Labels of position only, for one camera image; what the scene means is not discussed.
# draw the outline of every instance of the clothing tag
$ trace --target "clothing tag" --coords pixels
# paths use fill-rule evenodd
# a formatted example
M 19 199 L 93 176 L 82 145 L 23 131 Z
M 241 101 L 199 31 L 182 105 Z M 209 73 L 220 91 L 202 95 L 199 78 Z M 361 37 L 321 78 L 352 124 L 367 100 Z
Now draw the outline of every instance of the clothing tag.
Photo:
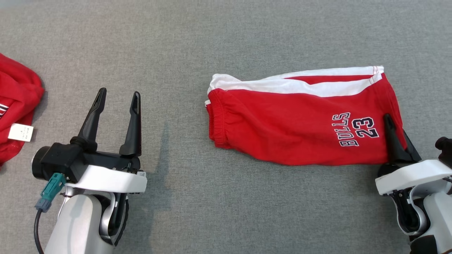
M 138 172 L 137 172 L 137 175 L 146 177 L 146 172 L 144 172 L 144 171 L 138 171 Z
M 33 126 L 13 123 L 13 125 L 11 125 L 8 138 L 30 142 L 31 135 L 33 134 L 33 128 Z

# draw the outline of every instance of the gray carpet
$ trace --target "gray carpet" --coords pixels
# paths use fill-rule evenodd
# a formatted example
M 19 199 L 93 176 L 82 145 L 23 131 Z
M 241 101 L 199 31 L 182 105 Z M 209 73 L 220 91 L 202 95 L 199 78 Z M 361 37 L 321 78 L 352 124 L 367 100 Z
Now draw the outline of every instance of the gray carpet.
M 254 80 L 383 65 L 423 159 L 452 136 L 447 0 L 40 1 L 0 9 L 0 52 L 42 78 L 36 136 L 0 171 L 0 253 L 35 254 L 30 160 L 67 143 L 108 89 L 100 151 L 117 152 L 142 95 L 146 193 L 132 196 L 116 253 L 406 254 L 377 166 L 288 167 L 214 148 L 204 101 L 214 73 Z M 45 245 L 61 199 L 42 216 Z

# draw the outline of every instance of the red garment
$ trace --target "red garment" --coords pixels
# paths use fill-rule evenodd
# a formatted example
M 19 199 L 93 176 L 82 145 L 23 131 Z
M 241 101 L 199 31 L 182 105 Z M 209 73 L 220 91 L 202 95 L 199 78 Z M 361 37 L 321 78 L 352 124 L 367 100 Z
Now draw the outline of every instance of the red garment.
M 215 74 L 208 90 L 216 147 L 286 165 L 388 161 L 383 116 L 404 148 L 402 119 L 382 66 L 300 71 L 240 81 Z
M 8 139 L 13 123 L 31 125 L 44 89 L 32 70 L 0 54 L 0 166 L 16 156 L 23 141 Z

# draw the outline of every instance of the cable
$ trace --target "cable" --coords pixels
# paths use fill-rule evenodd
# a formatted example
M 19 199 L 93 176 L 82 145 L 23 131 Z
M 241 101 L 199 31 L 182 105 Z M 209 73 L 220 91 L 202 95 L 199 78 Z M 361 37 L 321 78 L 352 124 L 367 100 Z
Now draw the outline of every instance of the cable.
M 121 231 L 119 232 L 118 238 L 116 239 L 116 242 L 114 243 L 115 246 L 118 245 L 119 240 L 122 237 L 122 233 L 124 232 L 124 229 L 126 229 L 126 222 L 127 218 L 129 217 L 129 199 L 126 199 L 126 215 L 124 215 L 124 223 L 122 224 Z
M 39 242 L 39 218 L 41 218 L 42 209 L 39 208 L 38 212 L 36 213 L 36 218 L 34 219 L 34 242 L 36 243 L 36 248 L 38 249 L 39 254 L 44 254 L 44 251 L 41 247 L 41 242 Z

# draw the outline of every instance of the cable connector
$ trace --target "cable connector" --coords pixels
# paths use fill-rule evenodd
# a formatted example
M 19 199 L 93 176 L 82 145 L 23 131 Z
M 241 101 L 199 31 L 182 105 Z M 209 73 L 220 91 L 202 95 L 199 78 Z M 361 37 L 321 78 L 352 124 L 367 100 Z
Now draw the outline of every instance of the cable connector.
M 36 210 L 42 209 L 43 212 L 47 212 L 52 206 L 53 199 L 61 189 L 63 189 L 65 184 L 66 179 L 64 175 L 61 173 L 54 173 L 41 192 L 41 198 L 34 206 Z

